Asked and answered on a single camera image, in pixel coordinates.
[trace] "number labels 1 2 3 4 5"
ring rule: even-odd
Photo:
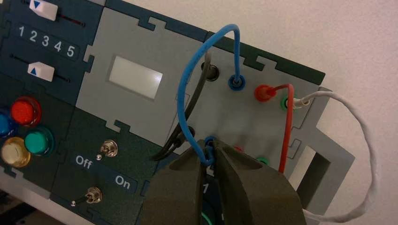
[[[78,46],[24,24],[18,25],[16,35],[27,42],[58,53],[70,60],[76,61],[79,56]]]

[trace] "blue button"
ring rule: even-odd
[[[18,124],[10,117],[7,108],[0,108],[0,138],[14,136],[18,129]]]
[[[0,136],[7,135],[11,130],[9,119],[7,115],[0,113]]]

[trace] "control panel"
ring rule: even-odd
[[[152,176],[190,147],[182,142],[152,159],[178,126],[181,74],[212,35],[122,0],[3,0],[1,172],[94,224],[138,225]],[[208,51],[213,76],[188,125],[196,139],[216,136],[277,169],[288,92],[269,87],[291,83],[305,96],[326,90],[325,74],[246,44],[240,51],[239,91],[228,85],[233,40],[224,37]],[[202,69],[193,69],[185,105]],[[297,192],[317,213],[326,211],[354,161],[316,128],[327,101],[293,112],[284,173],[292,175],[307,146],[316,152]],[[203,184],[203,224],[223,225],[212,166]]]

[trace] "yellow button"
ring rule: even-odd
[[[12,137],[4,142],[1,148],[1,158],[13,167],[23,167],[29,163],[31,153],[25,148],[22,138]]]

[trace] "toggle switch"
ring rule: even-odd
[[[54,136],[44,126],[31,129],[25,137],[25,147],[34,155],[48,156],[54,149]]]
[[[117,155],[117,151],[117,144],[114,140],[105,140],[101,145],[101,149],[99,150],[99,154],[97,155],[96,159],[100,161],[104,156],[115,157]]]
[[[87,202],[88,204],[99,203],[102,201],[102,192],[98,187],[91,187],[87,190],[87,193],[71,202],[71,206],[75,207],[81,203]]]
[[[53,81],[54,71],[54,67],[46,65],[42,62],[31,63],[28,66],[28,74],[49,82]]]
[[[24,167],[31,160],[31,154],[25,148],[20,137],[8,138],[1,147],[1,158],[13,167]]]
[[[50,2],[31,0],[29,8],[37,15],[52,21],[55,21],[55,18],[57,17],[58,6]]]
[[[41,120],[41,106],[32,97],[19,97],[11,106],[11,117],[20,125],[34,127]]]

